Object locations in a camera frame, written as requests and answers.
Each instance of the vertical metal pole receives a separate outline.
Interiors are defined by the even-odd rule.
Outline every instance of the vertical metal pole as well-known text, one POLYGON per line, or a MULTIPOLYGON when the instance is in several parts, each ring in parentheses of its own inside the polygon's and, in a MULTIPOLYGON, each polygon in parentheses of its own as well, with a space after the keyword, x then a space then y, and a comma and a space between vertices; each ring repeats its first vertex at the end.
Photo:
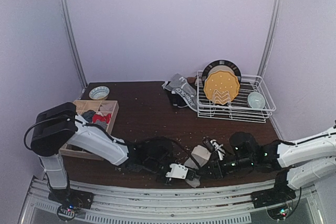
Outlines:
POLYGON ((76 46, 76 41, 74 37, 74 32, 72 31, 72 25, 70 21, 70 15, 69 15, 69 10, 68 10, 68 3, 67 0, 59 0, 61 3, 61 8, 64 16, 64 22, 65 22, 65 27, 72 51, 72 59, 74 60, 73 62, 75 63, 76 71, 80 80, 80 84, 82 85, 82 88, 85 89, 88 84, 86 82, 86 78, 84 75, 83 67, 79 59, 79 54, 76 46))
POLYGON ((274 0, 273 12, 272 12, 271 22, 270 22, 269 30, 267 34, 264 53, 262 54, 263 57, 261 59, 261 63, 260 63, 259 70, 258 70, 258 75, 261 77, 264 77, 265 75, 267 63, 268 63, 268 60, 269 60, 269 57, 272 51, 275 30, 276 30, 276 27, 279 21, 280 7, 281 7, 281 0, 274 0))

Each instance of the dish rack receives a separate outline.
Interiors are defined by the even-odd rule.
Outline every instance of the dish rack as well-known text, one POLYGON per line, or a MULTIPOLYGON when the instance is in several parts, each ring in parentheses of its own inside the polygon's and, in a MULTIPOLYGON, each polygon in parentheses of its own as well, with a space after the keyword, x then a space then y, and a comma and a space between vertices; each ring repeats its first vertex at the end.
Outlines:
POLYGON ((274 101, 261 76, 243 74, 239 93, 232 101, 228 92, 214 92, 212 100, 224 100, 226 102, 224 105, 208 100, 203 89, 202 71, 199 70, 197 72, 197 116, 199 118, 266 123, 266 120, 276 110, 274 101), (248 95, 255 91, 261 93, 266 100, 266 106, 263 109, 250 108, 247 104, 248 95))

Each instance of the black plate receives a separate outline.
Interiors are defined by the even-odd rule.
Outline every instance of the black plate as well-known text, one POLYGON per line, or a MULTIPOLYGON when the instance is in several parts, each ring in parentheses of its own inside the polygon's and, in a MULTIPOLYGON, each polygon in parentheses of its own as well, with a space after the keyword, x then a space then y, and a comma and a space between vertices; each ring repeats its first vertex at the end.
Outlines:
POLYGON ((241 73, 239 68, 232 63, 231 61, 228 60, 216 60, 214 62, 211 62, 204 70, 202 73, 202 83, 204 86, 205 80, 206 78, 208 78, 209 73, 211 72, 211 70, 217 66, 227 66, 230 69, 232 69, 233 73, 235 74, 235 76, 238 78, 238 82, 240 83, 241 81, 241 73))

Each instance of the red cloth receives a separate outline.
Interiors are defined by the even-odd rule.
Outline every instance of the red cloth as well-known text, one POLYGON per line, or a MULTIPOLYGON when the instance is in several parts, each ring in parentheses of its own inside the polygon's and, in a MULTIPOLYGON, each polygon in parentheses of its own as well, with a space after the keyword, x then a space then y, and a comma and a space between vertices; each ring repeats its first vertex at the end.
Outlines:
POLYGON ((111 114, 107 114, 107 115, 97 115, 95 114, 92 118, 92 122, 95 123, 96 120, 99 120, 101 122, 106 122, 107 124, 110 123, 111 120, 111 114))

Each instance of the gray cloth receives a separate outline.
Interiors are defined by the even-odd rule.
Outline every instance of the gray cloth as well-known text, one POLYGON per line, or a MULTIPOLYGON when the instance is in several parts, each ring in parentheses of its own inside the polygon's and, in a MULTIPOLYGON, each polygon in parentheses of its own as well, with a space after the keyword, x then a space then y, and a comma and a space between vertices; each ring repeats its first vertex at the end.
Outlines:
POLYGON ((164 84, 162 87, 171 91, 172 94, 180 95, 189 108, 197 112, 197 92, 182 75, 177 73, 168 85, 164 84))

